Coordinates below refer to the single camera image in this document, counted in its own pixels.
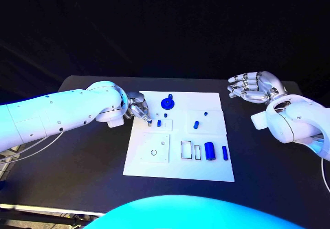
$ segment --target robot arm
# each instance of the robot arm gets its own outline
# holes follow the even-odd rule
[[[125,124],[123,116],[149,121],[149,106],[142,93],[132,98],[109,81],[0,106],[0,152],[14,146],[87,125],[94,119],[110,127]]]
[[[330,161],[330,109],[303,96],[289,94],[270,72],[247,73],[228,81],[236,80],[241,81],[228,86],[230,96],[269,105],[264,112],[251,116],[256,128],[269,127],[283,143],[305,144]]]

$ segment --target black table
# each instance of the black table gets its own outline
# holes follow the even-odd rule
[[[86,89],[97,81],[113,81],[126,91],[221,94],[236,183],[125,176],[133,120],[113,129],[94,121],[17,163],[0,203],[107,212],[138,199],[181,194],[241,204],[308,228],[329,228],[330,193],[321,157],[303,145],[282,144],[269,129],[256,129],[251,115],[266,106],[231,99],[227,80],[71,76],[61,91]],[[285,85],[300,94],[295,82]]]

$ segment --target white board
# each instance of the white board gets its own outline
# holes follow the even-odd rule
[[[149,126],[146,121],[135,118],[123,174],[128,176],[234,182],[220,94],[195,92],[142,93],[149,103],[153,123]],[[174,95],[175,107],[165,110],[161,102],[169,94]],[[194,129],[195,121],[200,121],[198,129]],[[192,159],[182,158],[182,141],[192,142]],[[207,160],[207,142],[214,142],[215,145],[217,159],[214,161]],[[197,155],[195,148],[198,146],[201,146],[201,151],[198,150]],[[224,160],[223,146],[227,146],[228,161]],[[187,147],[188,144],[185,145],[185,155],[189,154]]]

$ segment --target robotic hand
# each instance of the robotic hand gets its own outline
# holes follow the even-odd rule
[[[142,93],[126,93],[109,81],[0,106],[0,152],[14,146],[60,134],[94,119],[109,127],[125,124],[123,116],[152,120]]]
[[[267,110],[251,116],[256,128],[270,128],[283,142],[306,145],[330,161],[330,108],[306,97],[289,94],[279,78],[270,72],[241,74],[228,80],[230,97],[253,103],[266,103]]]

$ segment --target blue light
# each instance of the blue light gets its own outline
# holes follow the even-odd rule
[[[112,210],[87,229],[292,228],[300,226],[238,204],[194,196],[158,196]]]

